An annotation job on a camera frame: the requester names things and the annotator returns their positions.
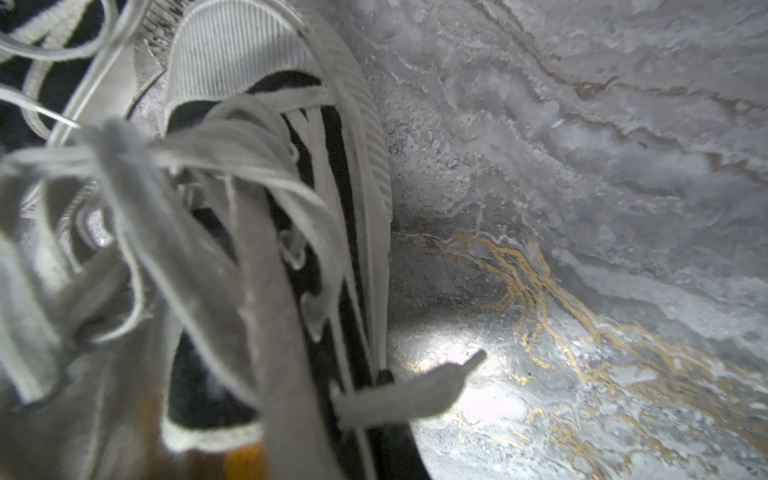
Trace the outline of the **orange insole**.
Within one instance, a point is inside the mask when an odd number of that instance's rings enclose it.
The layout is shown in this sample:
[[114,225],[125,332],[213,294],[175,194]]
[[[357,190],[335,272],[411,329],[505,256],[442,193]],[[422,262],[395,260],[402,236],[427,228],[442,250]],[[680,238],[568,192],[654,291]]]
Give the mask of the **orange insole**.
[[193,452],[189,458],[189,479],[268,480],[264,442],[226,453]]

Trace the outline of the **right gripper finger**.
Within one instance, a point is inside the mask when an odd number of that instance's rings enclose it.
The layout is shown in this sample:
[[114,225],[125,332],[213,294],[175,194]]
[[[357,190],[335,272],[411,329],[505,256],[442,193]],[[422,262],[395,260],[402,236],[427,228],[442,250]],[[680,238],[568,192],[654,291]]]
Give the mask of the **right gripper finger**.
[[397,383],[381,370],[371,392],[371,425],[377,432],[379,479],[430,479],[416,444],[411,421],[428,412],[428,399],[414,381]]

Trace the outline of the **black canvas sneaker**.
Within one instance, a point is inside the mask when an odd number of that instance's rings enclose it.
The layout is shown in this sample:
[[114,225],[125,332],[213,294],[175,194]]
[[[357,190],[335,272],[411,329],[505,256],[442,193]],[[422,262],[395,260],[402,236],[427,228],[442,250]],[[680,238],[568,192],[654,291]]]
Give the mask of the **black canvas sneaker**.
[[[269,479],[379,479],[392,192],[365,76],[304,1],[149,2],[127,115],[1,150],[1,475],[189,479],[264,442]],[[407,379],[416,419],[485,357]]]
[[1,4],[1,150],[61,145],[73,124],[124,117],[149,1]]

